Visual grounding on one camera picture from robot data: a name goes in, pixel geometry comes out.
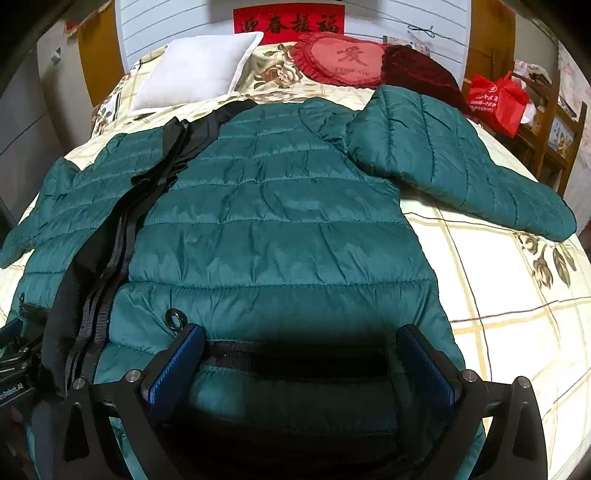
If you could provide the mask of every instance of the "black metal bracket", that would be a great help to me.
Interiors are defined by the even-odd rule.
[[[154,427],[172,413],[204,347],[203,328],[189,324],[144,371],[130,370],[107,384],[75,379],[57,414],[54,478],[131,480],[109,420],[118,417],[148,478],[183,480]]]
[[[414,325],[398,331],[397,349],[411,383],[431,385],[431,391],[417,388],[418,393],[435,402],[436,410],[447,402],[451,418],[412,480],[453,480],[486,417],[493,420],[471,480],[547,480],[544,430],[529,379],[517,377],[508,385],[485,382],[472,370],[460,372]],[[437,401],[437,382],[445,401]]]
[[[189,324],[143,372],[130,370],[118,382],[98,385],[76,379],[59,406],[54,477],[130,480],[109,421],[119,417],[147,478],[183,480],[154,427],[169,418],[204,346],[203,329]],[[493,421],[471,480],[547,480],[544,432],[529,380],[498,384],[472,370],[460,372],[414,325],[399,330],[397,351],[410,383],[447,424],[411,480],[455,479],[484,417]]]

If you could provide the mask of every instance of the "wooden chair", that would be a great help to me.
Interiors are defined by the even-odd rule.
[[[546,183],[550,186],[554,185],[556,178],[561,173],[558,194],[562,196],[566,190],[566,184],[569,181],[570,172],[573,169],[574,160],[579,151],[585,118],[587,116],[587,105],[583,102],[578,121],[572,120],[564,109],[558,105],[558,93],[560,91],[560,71],[558,69],[554,74],[551,86],[543,85],[516,73],[513,75],[523,80],[529,88],[545,100],[544,118],[538,133],[535,134],[531,128],[525,125],[519,126],[516,138],[521,140],[526,146],[525,154],[520,160],[528,167],[538,181],[542,181],[542,168],[544,166],[551,168],[552,173],[546,179]],[[548,145],[552,123],[554,122],[554,117],[557,115],[573,134],[573,140],[566,158]]]

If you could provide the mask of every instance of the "metal ring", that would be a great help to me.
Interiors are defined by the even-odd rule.
[[[188,324],[187,316],[177,309],[168,309],[164,315],[164,320],[166,321],[166,326],[174,333],[179,333]]]

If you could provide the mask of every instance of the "floral bedsheet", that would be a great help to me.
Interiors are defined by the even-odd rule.
[[[164,125],[174,116],[194,120],[233,100],[302,102],[321,96],[360,110],[372,94],[307,79],[291,60],[289,44],[267,45],[255,50],[237,92],[126,117],[134,92],[163,51],[134,66],[103,105],[93,138],[66,158],[85,168],[117,133]],[[475,129],[495,163],[533,179],[482,127]],[[550,479],[566,479],[591,444],[591,264],[579,240],[573,235],[556,243],[493,225],[412,189],[403,189],[401,208],[437,274],[440,301],[467,367],[485,380],[531,379]],[[0,325],[27,259],[0,271]]]

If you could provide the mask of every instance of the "green puffer jacket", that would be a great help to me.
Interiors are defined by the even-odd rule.
[[[51,307],[76,251],[130,178],[161,159],[162,141],[162,128],[120,134],[84,171],[55,163],[0,254],[6,266],[35,249],[9,321],[22,292]],[[387,345],[387,378],[292,382],[201,367],[187,402],[206,416],[276,430],[396,433],[423,455],[435,433],[396,360],[395,333],[415,323],[458,368],[464,362],[393,179],[510,228],[554,240],[575,230],[553,191],[496,166],[470,123],[438,100],[380,87],[361,112],[323,99],[257,106],[221,127],[148,213],[95,382],[118,380],[165,349],[171,306],[211,340]],[[458,480],[482,443],[481,431]]]

